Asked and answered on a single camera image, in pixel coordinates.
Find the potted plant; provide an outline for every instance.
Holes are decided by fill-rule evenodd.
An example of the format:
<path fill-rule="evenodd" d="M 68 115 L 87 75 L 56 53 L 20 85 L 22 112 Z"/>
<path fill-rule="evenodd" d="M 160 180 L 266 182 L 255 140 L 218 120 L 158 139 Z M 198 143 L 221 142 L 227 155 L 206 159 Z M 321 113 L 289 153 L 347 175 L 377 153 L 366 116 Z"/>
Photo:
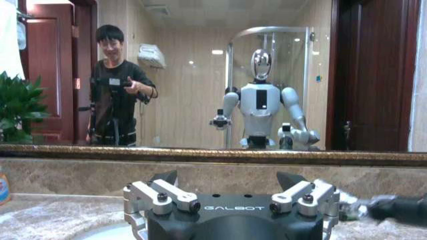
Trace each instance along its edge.
<path fill-rule="evenodd" d="M 6 71 L 0 74 L 0 143 L 34 143 L 32 123 L 50 116 L 40 81 L 39 77 L 32 84 Z"/>

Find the ceiling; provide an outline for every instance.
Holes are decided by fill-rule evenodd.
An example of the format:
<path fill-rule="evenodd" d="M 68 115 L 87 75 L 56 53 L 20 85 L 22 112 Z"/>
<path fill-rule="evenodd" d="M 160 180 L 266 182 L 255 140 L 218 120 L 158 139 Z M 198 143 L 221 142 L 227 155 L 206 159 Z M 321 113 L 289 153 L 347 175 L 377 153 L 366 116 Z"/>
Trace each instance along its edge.
<path fill-rule="evenodd" d="M 309 1 L 315 0 L 142 0 L 156 27 L 231 29 L 290 25 Z"/>

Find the silver robot face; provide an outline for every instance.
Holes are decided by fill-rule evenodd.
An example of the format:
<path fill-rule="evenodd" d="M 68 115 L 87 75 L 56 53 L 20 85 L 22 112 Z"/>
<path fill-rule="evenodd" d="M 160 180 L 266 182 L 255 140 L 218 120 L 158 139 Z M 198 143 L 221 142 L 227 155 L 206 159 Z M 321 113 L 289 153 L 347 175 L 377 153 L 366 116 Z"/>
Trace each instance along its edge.
<path fill-rule="evenodd" d="M 266 49 L 258 49 L 254 52 L 251 67 L 254 78 L 266 81 L 273 69 L 273 55 Z"/>

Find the glass shower door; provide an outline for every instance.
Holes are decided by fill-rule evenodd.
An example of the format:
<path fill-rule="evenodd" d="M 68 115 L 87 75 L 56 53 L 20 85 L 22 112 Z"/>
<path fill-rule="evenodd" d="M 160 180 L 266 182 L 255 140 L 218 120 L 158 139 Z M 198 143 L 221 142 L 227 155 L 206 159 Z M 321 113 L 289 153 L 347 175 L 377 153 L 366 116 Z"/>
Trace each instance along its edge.
<path fill-rule="evenodd" d="M 307 71 L 307 34 L 306 28 L 293 28 L 290 32 L 259 32 L 238 37 L 233 41 L 233 77 L 229 86 L 238 89 L 254 81 L 251 58 L 257 49 L 266 48 L 273 55 L 273 69 L 269 82 L 282 91 L 293 87 L 299 94 L 301 106 L 305 106 L 305 82 Z M 247 138 L 245 119 L 241 110 L 233 112 L 233 125 L 227 133 L 227 148 L 242 148 L 241 140 Z M 291 123 L 291 117 L 281 103 L 279 112 L 273 119 L 270 139 L 275 141 L 274 149 L 279 148 L 278 129 L 282 123 Z"/>

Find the red wooden door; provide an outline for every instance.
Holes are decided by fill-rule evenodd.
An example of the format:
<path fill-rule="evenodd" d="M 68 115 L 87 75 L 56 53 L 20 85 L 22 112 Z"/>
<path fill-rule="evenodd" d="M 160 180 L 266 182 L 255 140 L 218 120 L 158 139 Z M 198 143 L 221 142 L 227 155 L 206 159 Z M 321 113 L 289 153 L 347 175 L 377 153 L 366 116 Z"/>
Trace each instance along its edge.
<path fill-rule="evenodd" d="M 350 150 L 407 150 L 417 2 L 354 0 L 342 5 L 337 75 L 345 82 L 338 95 L 345 99 L 341 127 L 351 122 Z"/>
<path fill-rule="evenodd" d="M 27 21 L 28 75 L 42 76 L 44 104 L 51 114 L 34 134 L 46 143 L 74 142 L 74 79 L 72 79 L 72 5 L 36 4 Z"/>

